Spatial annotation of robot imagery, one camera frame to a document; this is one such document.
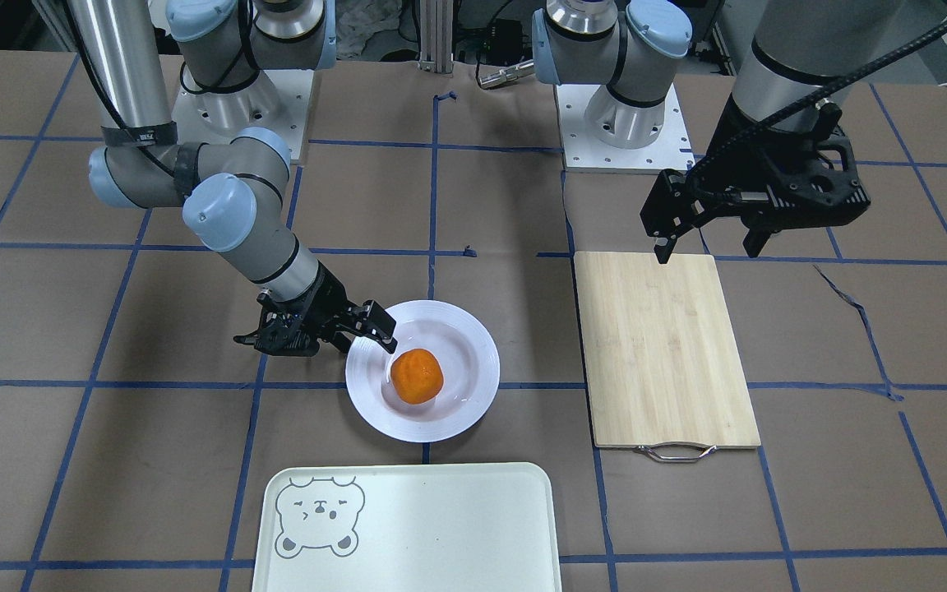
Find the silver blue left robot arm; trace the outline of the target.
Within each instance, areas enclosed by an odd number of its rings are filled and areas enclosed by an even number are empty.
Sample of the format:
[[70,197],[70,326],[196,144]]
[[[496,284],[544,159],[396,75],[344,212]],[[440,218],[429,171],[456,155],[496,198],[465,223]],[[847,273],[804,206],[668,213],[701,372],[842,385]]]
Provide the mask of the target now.
[[[662,169],[642,207],[658,261],[714,219],[740,218],[744,250],[756,257],[774,234],[850,224],[871,206],[839,128],[845,91],[947,34],[946,18],[880,53],[898,9],[898,1],[766,4],[705,155],[688,171]],[[531,34],[538,81],[595,86],[589,125],[619,149],[653,139],[692,42],[691,19],[669,1],[548,1]]]

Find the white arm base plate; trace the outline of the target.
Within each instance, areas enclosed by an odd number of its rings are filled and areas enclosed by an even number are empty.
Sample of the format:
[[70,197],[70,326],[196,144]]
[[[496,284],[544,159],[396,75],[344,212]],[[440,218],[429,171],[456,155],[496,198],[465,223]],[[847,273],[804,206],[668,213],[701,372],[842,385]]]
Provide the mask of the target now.
[[650,108],[621,104],[603,84],[564,84],[555,95],[568,172],[658,173],[694,164],[674,86]]
[[306,127],[318,83],[316,72],[263,71],[251,86],[232,94],[196,94],[196,84],[186,68],[181,82],[173,106],[180,142],[223,145],[245,127],[256,125],[283,138],[292,164],[304,161]]

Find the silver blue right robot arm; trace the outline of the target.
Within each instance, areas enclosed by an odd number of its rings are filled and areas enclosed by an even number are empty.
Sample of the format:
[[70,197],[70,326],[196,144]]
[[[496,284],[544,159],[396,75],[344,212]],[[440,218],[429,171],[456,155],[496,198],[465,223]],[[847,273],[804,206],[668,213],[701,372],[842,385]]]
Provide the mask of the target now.
[[177,207],[203,247],[259,289],[258,326],[237,344],[270,356],[349,352],[354,337],[397,348],[395,319],[356,304],[283,222],[293,151],[273,127],[285,114],[270,71],[335,62],[331,1],[169,1],[182,90],[215,142],[183,140],[172,116],[144,1],[67,1],[64,14],[102,109],[103,145],[89,158],[105,205]]

